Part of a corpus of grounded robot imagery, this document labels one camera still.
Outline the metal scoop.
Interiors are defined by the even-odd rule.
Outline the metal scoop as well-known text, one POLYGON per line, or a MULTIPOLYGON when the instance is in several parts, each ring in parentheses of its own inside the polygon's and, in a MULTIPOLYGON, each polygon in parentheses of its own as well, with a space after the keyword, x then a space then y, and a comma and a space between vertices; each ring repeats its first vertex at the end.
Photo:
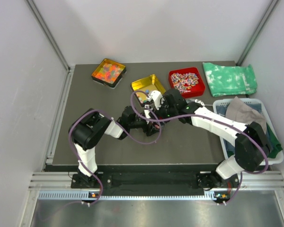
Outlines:
POLYGON ((199 99, 190 98, 190 99, 186 99, 186 101, 188 103, 194 102, 194 103, 197 103, 201 106, 205 106, 204 102, 202 100, 199 100, 199 99))

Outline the speckled tin pastel star candies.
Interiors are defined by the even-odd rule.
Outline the speckled tin pastel star candies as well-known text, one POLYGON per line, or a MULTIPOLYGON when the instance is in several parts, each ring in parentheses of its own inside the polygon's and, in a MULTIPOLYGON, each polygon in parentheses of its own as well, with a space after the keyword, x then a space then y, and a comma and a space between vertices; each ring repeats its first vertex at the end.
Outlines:
MULTIPOLYGON (((162 83, 155 74, 149 75, 147 77, 132 82, 131 89, 132 91, 136 90, 144 91, 148 95, 153 90, 157 90, 162 94, 166 92, 166 89, 164 88, 164 86, 162 85, 162 83)), ((143 93, 136 93, 135 97, 138 100, 141 107, 144 107, 146 104, 149 103, 146 95, 143 93)))

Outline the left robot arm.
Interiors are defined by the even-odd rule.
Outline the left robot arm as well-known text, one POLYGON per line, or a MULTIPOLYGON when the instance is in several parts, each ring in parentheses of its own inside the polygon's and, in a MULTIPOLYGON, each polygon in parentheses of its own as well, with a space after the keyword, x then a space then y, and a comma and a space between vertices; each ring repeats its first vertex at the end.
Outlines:
POLYGON ((91 188, 98 182, 95 172, 98 169, 95 158, 95 147, 103 137, 109 135, 123 140, 129 136, 131 129, 142 129, 146 136, 159 133, 163 122, 150 122, 138 116, 131 106, 126 106, 121 117, 115 121, 109 119, 94 109, 88 109, 69 128, 69 139, 73 143, 79 157, 78 178, 84 185, 91 188))

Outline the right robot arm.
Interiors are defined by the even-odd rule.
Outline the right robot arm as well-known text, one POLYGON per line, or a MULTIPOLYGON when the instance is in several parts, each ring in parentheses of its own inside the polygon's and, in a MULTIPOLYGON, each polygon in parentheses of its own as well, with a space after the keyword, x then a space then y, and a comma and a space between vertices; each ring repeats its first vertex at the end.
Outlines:
POLYGON ((212 183, 217 187, 223 187, 230 177, 240 172, 256 171, 272 149, 259 123, 227 119, 207 109, 200 100, 185 100, 176 89, 164 94, 151 91, 148 100, 154 103, 154 113, 158 118, 179 116, 182 123, 208 130, 235 148, 235 153, 222 161, 211 176, 212 183))

